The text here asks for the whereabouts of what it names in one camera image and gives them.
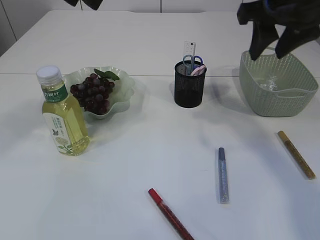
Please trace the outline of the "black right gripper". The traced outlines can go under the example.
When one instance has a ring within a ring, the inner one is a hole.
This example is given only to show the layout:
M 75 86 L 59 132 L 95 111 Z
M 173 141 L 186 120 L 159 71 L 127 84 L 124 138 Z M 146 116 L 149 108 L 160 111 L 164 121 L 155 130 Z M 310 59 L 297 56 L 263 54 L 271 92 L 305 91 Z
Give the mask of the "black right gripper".
M 277 41 L 275 53 L 282 59 L 296 48 L 318 38 L 318 0 L 255 0 L 242 2 L 237 10 L 239 24 L 253 22 L 250 58 L 256 61 L 279 38 L 275 25 L 286 26 Z

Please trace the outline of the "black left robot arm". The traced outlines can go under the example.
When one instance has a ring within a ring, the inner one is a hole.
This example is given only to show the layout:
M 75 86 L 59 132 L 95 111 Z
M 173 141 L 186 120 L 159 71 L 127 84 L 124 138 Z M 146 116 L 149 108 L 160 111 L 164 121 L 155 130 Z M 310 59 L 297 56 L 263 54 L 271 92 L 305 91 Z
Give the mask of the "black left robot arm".
M 80 0 L 64 0 L 69 5 L 75 7 Z M 102 4 L 103 0 L 82 0 L 82 2 L 87 5 L 90 9 L 97 11 Z

